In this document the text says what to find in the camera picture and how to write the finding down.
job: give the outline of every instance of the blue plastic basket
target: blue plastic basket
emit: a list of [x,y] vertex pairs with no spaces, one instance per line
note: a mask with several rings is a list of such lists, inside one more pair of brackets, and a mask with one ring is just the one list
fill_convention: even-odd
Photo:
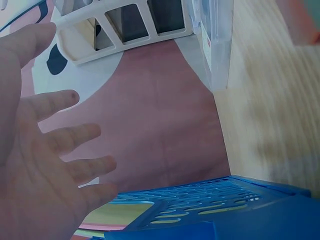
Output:
[[107,240],[320,238],[320,202],[309,190],[228,176],[120,194],[113,204],[152,203]]

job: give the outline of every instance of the wooden floor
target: wooden floor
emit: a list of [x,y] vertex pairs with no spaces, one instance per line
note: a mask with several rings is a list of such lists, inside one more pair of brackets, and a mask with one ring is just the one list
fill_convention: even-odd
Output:
[[320,46],[293,46],[274,0],[235,0],[228,90],[214,93],[231,173],[320,197]]

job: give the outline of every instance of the finger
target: finger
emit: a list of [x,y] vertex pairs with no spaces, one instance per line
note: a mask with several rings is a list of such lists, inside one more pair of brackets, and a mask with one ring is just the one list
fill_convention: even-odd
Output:
[[87,202],[87,214],[109,203],[118,195],[117,187],[109,183],[84,186],[80,191]]
[[51,150],[57,155],[71,153],[80,145],[101,135],[97,124],[83,124],[75,127],[65,127],[47,132],[45,137]]
[[63,90],[25,97],[23,101],[30,106],[31,113],[40,122],[63,109],[76,105],[79,102],[79,95],[74,90]]
[[116,169],[117,163],[112,156],[97,159],[80,159],[66,163],[75,183],[80,186]]
[[49,47],[56,30],[56,25],[52,22],[27,25],[8,36],[2,37],[0,48],[16,55],[21,68],[23,68],[30,60]]

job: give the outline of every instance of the rug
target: rug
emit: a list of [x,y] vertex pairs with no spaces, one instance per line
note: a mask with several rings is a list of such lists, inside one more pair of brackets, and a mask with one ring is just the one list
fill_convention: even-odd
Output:
[[[34,8],[9,26],[50,22],[54,6]],[[196,36],[120,52],[81,66],[55,40],[22,71],[22,96],[63,89],[80,103],[39,124],[43,132],[98,123],[101,137],[64,161],[113,155],[117,169],[100,178],[121,192],[187,184],[230,174],[215,100]]]

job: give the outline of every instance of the pink rug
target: pink rug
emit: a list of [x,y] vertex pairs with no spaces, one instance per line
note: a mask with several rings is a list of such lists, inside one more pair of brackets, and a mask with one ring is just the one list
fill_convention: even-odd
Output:
[[[48,8],[42,22],[50,21],[51,1]],[[39,15],[35,8],[12,24],[10,32],[36,22]],[[35,93],[33,65],[22,70],[23,96]],[[100,181],[118,184],[121,192],[230,174],[214,97],[174,40],[126,51],[98,91],[40,127],[47,132],[89,122],[101,125],[102,136],[64,160],[113,155],[117,169]]]

